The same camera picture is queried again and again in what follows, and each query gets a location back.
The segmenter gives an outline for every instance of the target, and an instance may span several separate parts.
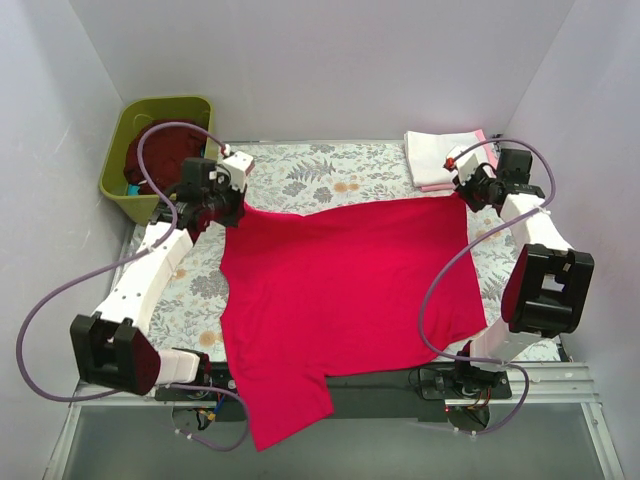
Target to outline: white wall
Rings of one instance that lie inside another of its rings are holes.
[[[633,0],[576,2],[507,129],[546,153],[555,222],[595,258],[582,322],[565,342],[591,366],[628,478],[640,478],[639,24]]]
[[[117,256],[124,219],[97,181],[122,101],[66,0],[5,0],[0,15],[0,477],[42,478],[67,406],[40,399],[16,368],[22,319],[64,280]],[[77,382],[69,325],[109,278],[45,307],[27,364],[49,391]]]
[[[202,93],[227,140],[502,131],[573,0],[70,0],[125,101]]]

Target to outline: wall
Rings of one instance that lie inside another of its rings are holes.
[[[205,94],[227,140],[502,131],[573,3],[70,1],[125,101]]]
[[[97,179],[122,101],[66,0],[4,1],[0,46],[0,476],[33,480],[67,406],[23,384],[14,342],[45,293],[119,252],[124,219],[102,201]],[[109,281],[70,290],[36,318],[27,364],[49,391],[73,392],[69,325],[104,298]]]
[[[640,4],[576,2],[507,133],[546,153],[562,233],[596,261],[580,327],[565,342],[587,360],[628,478],[640,478]]]

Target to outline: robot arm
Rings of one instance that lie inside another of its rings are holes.
[[[153,310],[184,256],[212,221],[237,226],[244,215],[246,179],[253,158],[233,153],[221,162],[204,158],[184,161],[177,194],[177,228],[157,249],[131,263],[111,294],[91,316],[78,315],[71,341],[80,378],[144,395],[155,385],[207,385],[211,364],[206,354],[168,349],[156,351],[146,335]],[[141,250],[171,226],[171,212],[158,204],[147,226]]]
[[[453,161],[463,149],[454,149],[445,168],[457,171],[456,192],[477,212],[490,205],[505,222],[540,208],[544,194],[529,185],[532,157],[528,151],[503,149],[496,170],[470,152]],[[580,322],[593,258],[577,252],[555,228],[549,212],[538,213],[511,227],[522,249],[502,296],[502,321],[496,321],[459,355],[492,358],[506,364],[542,338],[572,333]],[[497,380],[503,366],[456,362],[467,391],[481,391]]]

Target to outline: green basket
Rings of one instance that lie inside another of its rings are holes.
[[[203,97],[145,98],[124,109],[100,175],[100,190],[140,225],[146,225],[149,221],[158,203],[158,196],[127,195],[129,184],[123,173],[127,149],[144,127],[154,120],[164,119],[193,120],[197,125],[213,132],[213,107]],[[210,142],[208,139],[206,152],[212,151]]]

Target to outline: folded towel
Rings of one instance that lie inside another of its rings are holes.
[[[447,171],[443,165],[447,154],[454,147],[470,147],[484,140],[482,130],[467,133],[431,135],[428,133],[407,132],[404,136],[405,155],[413,185],[423,192],[448,190],[453,188],[455,172]],[[489,144],[477,152],[483,162],[494,167],[498,161]]]

